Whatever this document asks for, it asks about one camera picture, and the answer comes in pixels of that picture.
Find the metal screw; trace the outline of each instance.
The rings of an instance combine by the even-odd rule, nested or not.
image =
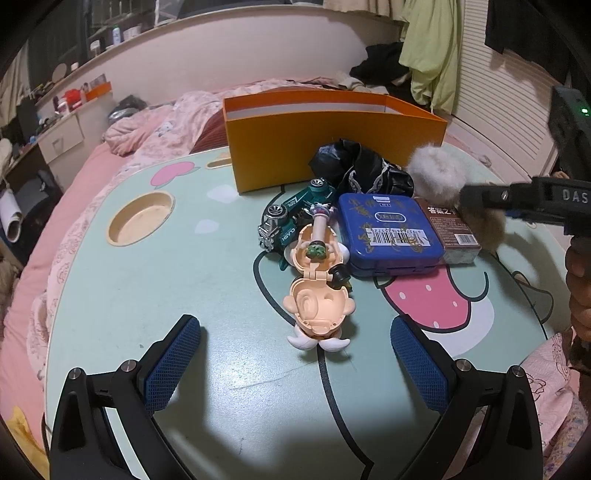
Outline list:
[[[513,365],[511,367],[511,373],[516,377],[523,377],[525,375],[525,370],[523,370],[519,365]]]
[[[70,370],[70,372],[68,373],[68,378],[70,380],[75,380],[76,378],[78,378],[80,376],[80,374],[82,373],[82,370],[78,367],[73,368],[72,370]]]
[[[472,364],[465,358],[460,358],[456,360],[456,367],[458,367],[458,369],[462,372],[467,372],[468,370],[472,369]]]
[[[126,360],[120,366],[120,369],[124,372],[131,372],[138,363],[135,360]]]

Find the pink heart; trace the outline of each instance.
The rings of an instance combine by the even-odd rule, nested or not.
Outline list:
[[[172,163],[158,170],[152,177],[152,180],[150,180],[150,185],[159,189],[171,182],[175,177],[186,175],[187,173],[191,173],[198,169],[199,167],[195,167],[195,164],[192,161]]]

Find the blue textured gripper pad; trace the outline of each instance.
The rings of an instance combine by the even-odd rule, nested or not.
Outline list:
[[[402,317],[392,321],[390,341],[427,407],[443,415],[448,404],[447,379]]]
[[[144,382],[144,405],[148,414],[152,415],[155,411],[166,408],[200,340],[201,327],[199,321],[193,317],[173,340]]]

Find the green toy car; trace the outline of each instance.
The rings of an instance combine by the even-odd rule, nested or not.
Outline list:
[[[312,223],[310,207],[315,203],[332,204],[336,201],[336,189],[325,179],[312,179],[302,191],[283,203],[273,203],[265,209],[259,225],[259,245],[267,252],[281,255],[282,270],[287,268],[283,250],[297,238],[304,225]]]

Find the blue tin box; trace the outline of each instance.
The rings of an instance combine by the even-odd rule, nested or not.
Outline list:
[[[421,207],[405,196],[345,193],[339,229],[356,277],[428,273],[444,253]]]

